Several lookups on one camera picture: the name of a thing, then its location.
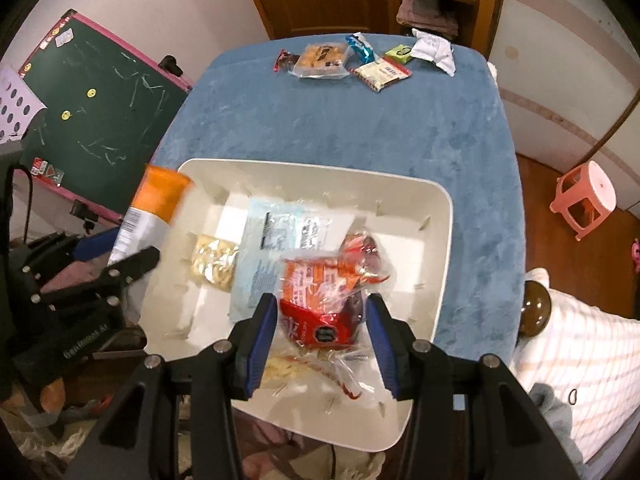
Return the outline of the orange white snack packet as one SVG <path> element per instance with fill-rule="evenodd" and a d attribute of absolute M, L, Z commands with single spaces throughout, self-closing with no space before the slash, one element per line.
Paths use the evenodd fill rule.
<path fill-rule="evenodd" d="M 122 219 L 108 265 L 141 252 L 162 247 L 172 218 L 193 181 L 176 170 L 148 165 L 125 217 Z"/>

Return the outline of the yellow cracker packet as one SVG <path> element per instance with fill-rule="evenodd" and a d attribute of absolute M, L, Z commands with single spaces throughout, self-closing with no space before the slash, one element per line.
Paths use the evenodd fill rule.
<path fill-rule="evenodd" d="M 231 292 L 240 246 L 221 238 L 201 234 L 191 261 L 192 278 L 222 292 Z"/>
<path fill-rule="evenodd" d="M 262 388 L 276 388 L 299 384 L 312 374 L 336 385 L 350 400 L 358 400 L 363 395 L 363 388 L 354 371 L 333 350 L 307 353 L 281 351 L 270 354 L 260 385 Z"/>

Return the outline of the red snack packet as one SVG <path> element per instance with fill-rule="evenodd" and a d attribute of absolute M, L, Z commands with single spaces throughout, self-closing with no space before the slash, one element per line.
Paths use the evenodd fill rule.
<path fill-rule="evenodd" d="M 364 321 L 364 295 L 391 275 L 366 230 L 347 233 L 333 255 L 284 259 L 279 310 L 286 336 L 309 349 L 353 346 Z"/>

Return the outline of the large light blue snack bag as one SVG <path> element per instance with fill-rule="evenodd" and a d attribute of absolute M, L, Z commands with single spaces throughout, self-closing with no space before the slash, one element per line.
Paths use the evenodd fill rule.
<path fill-rule="evenodd" d="M 280 290 L 285 258 L 335 254 L 355 219 L 345 209 L 252 198 L 235 263 L 230 321 L 250 318 L 262 294 Z"/>

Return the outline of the clear pastry tray packet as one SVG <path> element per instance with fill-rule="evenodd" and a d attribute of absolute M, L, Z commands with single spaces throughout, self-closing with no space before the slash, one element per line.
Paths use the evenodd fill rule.
<path fill-rule="evenodd" d="M 343 79 L 349 75 L 346 64 L 351 56 L 346 42 L 308 44 L 288 72 L 297 78 Z"/>

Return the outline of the red bordered nut packet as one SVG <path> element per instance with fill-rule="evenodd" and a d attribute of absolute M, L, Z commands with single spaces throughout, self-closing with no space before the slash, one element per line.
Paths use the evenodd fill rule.
<path fill-rule="evenodd" d="M 411 76 L 410 70 L 406 70 L 387 58 L 379 58 L 350 72 L 366 84 L 372 91 L 378 93 L 391 84 L 408 79 Z"/>

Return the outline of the white red snack bag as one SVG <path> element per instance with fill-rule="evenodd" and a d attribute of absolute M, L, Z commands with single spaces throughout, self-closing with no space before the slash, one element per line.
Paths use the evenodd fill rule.
<path fill-rule="evenodd" d="M 433 64 L 449 77 L 456 74 L 454 50 L 447 39 L 416 28 L 412 30 L 412 34 L 416 38 L 410 51 L 412 58 Z"/>

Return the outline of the brown round bed knob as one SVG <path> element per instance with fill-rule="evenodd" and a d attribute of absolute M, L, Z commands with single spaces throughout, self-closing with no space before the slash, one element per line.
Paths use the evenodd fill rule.
<path fill-rule="evenodd" d="M 536 281 L 526 281 L 518 336 L 533 338 L 540 335 L 550 321 L 551 311 L 548 289 Z"/>

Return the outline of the white checked bedding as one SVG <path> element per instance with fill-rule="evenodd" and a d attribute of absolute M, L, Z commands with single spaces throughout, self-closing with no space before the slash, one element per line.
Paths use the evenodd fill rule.
<path fill-rule="evenodd" d="M 516 344 L 510 370 L 533 398 L 582 479 L 603 479 L 639 427 L 639 322 L 544 286 L 550 321 Z"/>

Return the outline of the white plastic tray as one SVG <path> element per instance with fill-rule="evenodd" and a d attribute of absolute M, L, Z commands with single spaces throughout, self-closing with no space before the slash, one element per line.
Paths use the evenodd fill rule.
<path fill-rule="evenodd" d="M 262 382 L 238 409 L 363 452 L 391 448 L 411 405 L 385 389 L 366 303 L 432 340 L 454 205 L 438 183 L 326 166 L 194 158 L 142 302 L 149 352 L 195 356 L 277 300 Z"/>

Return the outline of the blue table cloth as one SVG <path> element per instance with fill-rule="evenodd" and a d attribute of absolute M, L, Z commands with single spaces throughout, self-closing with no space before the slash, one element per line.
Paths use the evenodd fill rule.
<path fill-rule="evenodd" d="M 360 80 L 298 79 L 273 70 L 304 37 L 215 58 L 160 145 L 155 165 L 191 158 L 299 162 L 432 180 L 454 203 L 435 342 L 453 356 L 510 360 L 525 269 L 523 190 L 498 86 L 484 56 L 454 48 L 456 72 L 424 62 L 380 92 Z"/>

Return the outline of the pink plastic stool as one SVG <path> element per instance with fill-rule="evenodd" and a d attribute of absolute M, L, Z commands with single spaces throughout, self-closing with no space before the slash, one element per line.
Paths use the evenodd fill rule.
<path fill-rule="evenodd" d="M 597 229 L 617 206 L 614 185 L 601 166 L 590 160 L 556 179 L 549 209 L 560 214 L 582 240 Z"/>

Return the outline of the blue white candy wrapper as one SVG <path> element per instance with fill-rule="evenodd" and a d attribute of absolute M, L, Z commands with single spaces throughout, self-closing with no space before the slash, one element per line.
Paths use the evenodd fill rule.
<path fill-rule="evenodd" d="M 375 50 L 362 32 L 354 32 L 346 36 L 345 41 L 362 64 L 369 64 L 376 60 Z"/>

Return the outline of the green small snack packet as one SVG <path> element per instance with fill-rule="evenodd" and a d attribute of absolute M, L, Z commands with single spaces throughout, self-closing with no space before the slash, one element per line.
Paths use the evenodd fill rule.
<path fill-rule="evenodd" d="M 391 48 L 384 53 L 384 58 L 394 63 L 406 65 L 412 60 L 411 55 L 412 47 L 405 44 L 398 44 L 398 46 Z"/>

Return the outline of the folded pink cloths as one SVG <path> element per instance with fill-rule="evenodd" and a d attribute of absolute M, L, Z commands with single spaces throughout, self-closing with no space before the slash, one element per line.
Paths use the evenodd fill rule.
<path fill-rule="evenodd" d="M 434 32 L 449 39 L 457 37 L 459 33 L 454 12 L 439 0 L 402 0 L 396 22 L 401 26 Z"/>

